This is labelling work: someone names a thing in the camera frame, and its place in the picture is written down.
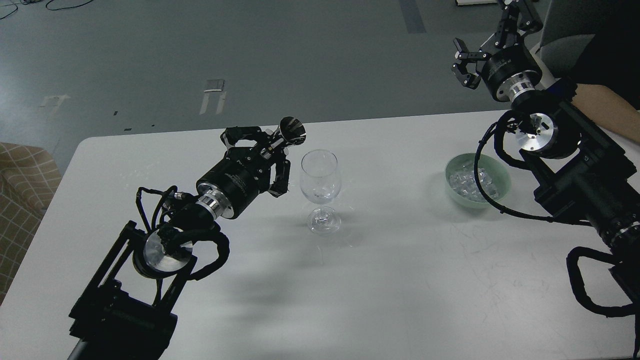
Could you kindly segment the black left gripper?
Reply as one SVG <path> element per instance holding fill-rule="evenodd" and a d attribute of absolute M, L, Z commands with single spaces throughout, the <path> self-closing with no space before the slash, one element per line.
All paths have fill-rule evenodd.
<path fill-rule="evenodd" d="M 291 162 L 288 148 L 276 150 L 271 144 L 271 134 L 259 126 L 227 127 L 221 133 L 221 141 L 226 146 L 222 159 L 196 182 L 199 195 L 213 189 L 223 194 L 227 200 L 224 212 L 226 219 L 236 219 L 258 194 L 267 191 L 279 198 L 289 191 Z M 238 141 L 254 141 L 256 149 L 236 147 Z M 272 156 L 275 178 L 270 185 L 271 166 L 264 154 Z"/>

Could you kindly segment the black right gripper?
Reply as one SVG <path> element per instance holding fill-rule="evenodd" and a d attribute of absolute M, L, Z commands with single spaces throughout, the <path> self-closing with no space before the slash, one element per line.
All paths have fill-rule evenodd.
<path fill-rule="evenodd" d="M 470 51 L 461 38 L 454 38 L 451 71 L 467 89 L 477 89 L 483 80 L 492 98 L 505 103 L 518 96 L 514 85 L 528 84 L 532 89 L 540 83 L 543 71 L 522 43 L 544 25 L 532 0 L 498 0 L 497 4 L 502 14 L 496 31 L 487 39 L 487 52 Z M 471 64 L 480 65 L 480 75 L 478 70 L 469 70 Z"/>

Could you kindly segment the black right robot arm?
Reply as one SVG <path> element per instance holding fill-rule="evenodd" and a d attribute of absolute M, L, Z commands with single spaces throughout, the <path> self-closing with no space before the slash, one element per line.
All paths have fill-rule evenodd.
<path fill-rule="evenodd" d="M 508 166 L 530 171 L 538 182 L 535 202 L 548 216 L 510 209 L 480 188 L 480 195 L 501 214 L 547 223 L 589 226 L 610 252 L 578 246 L 566 256 L 567 275 L 578 303 L 607 318 L 634 316 L 639 332 L 639 194 L 628 183 L 636 173 L 621 146 L 578 110 L 571 101 L 578 89 L 568 78 L 542 84 L 542 65 L 526 48 L 525 38 L 543 29 L 530 0 L 500 0 L 496 31 L 479 50 L 470 51 L 454 39 L 458 82 L 476 89 L 480 83 L 495 101 L 510 109 L 489 126 L 473 158 L 473 176 L 479 182 L 483 148 L 493 139 L 494 152 Z M 592 301 L 585 289 L 579 260 L 610 264 L 611 276 L 630 299 L 622 306 Z"/>

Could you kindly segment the person forearm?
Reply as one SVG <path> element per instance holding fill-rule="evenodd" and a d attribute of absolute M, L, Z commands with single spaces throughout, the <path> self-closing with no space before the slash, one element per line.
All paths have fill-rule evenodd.
<path fill-rule="evenodd" d="M 612 89 L 598 84 L 576 85 L 572 105 L 599 127 L 640 143 L 640 114 Z"/>

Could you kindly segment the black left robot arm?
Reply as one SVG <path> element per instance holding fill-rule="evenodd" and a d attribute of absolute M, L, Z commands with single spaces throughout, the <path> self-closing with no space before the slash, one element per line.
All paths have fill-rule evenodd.
<path fill-rule="evenodd" d="M 178 323 L 173 312 L 185 285 L 226 264 L 230 240 L 222 219 L 236 219 L 260 194 L 288 191 L 288 148 L 306 139 L 293 117 L 276 129 L 226 128 L 222 158 L 195 182 L 140 187 L 135 206 L 142 221 L 128 221 L 71 308 L 71 360 L 158 360 Z"/>

